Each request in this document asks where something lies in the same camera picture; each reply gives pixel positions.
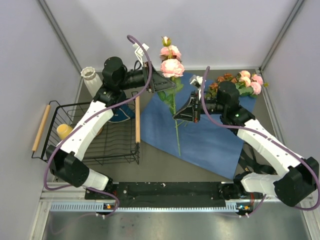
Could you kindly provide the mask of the black ribbon gold lettering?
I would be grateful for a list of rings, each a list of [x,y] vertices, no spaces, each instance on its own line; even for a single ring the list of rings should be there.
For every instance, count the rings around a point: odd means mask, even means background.
[[[252,169],[252,171],[257,174],[275,175],[277,173],[272,166],[258,163],[254,148],[248,143],[246,143],[246,145],[248,146],[249,152],[251,153],[251,157],[246,153],[245,149],[242,148],[238,160],[238,164],[245,172],[249,172],[250,169]]]

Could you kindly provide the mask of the pink and brown flower bouquet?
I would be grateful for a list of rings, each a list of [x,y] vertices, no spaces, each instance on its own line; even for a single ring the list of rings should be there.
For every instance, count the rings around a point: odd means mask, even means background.
[[[256,98],[263,88],[269,86],[267,82],[264,82],[262,76],[257,73],[250,73],[247,70],[242,70],[236,75],[231,73],[225,73],[218,76],[216,80],[205,90],[205,97],[214,98],[218,93],[218,85],[222,82],[231,82],[235,85],[239,91],[241,97]]]

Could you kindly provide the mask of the blue wrapping paper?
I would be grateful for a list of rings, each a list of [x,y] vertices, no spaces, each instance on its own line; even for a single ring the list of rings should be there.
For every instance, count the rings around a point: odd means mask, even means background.
[[[228,179],[236,172],[244,144],[206,115],[198,123],[176,126],[169,107],[157,94],[141,112],[140,136],[159,150]]]

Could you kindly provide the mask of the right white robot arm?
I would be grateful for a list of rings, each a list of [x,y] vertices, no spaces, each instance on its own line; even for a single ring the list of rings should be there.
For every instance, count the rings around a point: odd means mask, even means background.
[[[175,120],[196,123],[201,115],[219,115],[218,126],[227,128],[255,149],[275,170],[274,174],[244,173],[234,180],[233,192],[245,198],[256,192],[277,197],[289,207],[296,207],[314,191],[320,190],[320,165],[313,157],[303,158],[270,134],[246,108],[240,105],[240,93],[229,81],[218,84],[217,95],[205,98],[205,81],[197,76],[190,80],[196,91],[174,114]]]

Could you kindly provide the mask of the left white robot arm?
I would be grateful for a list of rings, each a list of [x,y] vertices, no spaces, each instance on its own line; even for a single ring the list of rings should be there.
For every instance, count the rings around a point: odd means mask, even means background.
[[[165,62],[161,64],[161,74],[148,62],[138,60],[137,63],[138,68],[128,70],[119,57],[110,57],[104,62],[102,79],[98,82],[94,81],[96,75],[92,70],[83,69],[82,75],[89,78],[95,95],[87,112],[66,138],[57,146],[47,148],[48,171],[52,175],[76,188],[94,188],[105,199],[113,194],[112,179],[83,163],[88,147],[120,106],[129,102],[125,90],[142,87],[154,93],[174,89],[173,80],[183,75],[174,73]]]

